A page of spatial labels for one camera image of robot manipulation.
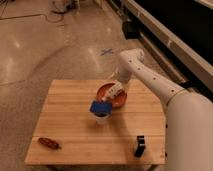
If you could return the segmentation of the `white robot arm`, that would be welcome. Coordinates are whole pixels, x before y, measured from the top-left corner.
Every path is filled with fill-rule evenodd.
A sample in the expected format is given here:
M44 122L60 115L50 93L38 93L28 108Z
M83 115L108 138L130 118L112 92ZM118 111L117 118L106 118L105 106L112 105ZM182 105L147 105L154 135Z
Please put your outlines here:
M140 48L119 53L117 80L138 78L165 107L165 171L213 171L213 102L143 63Z

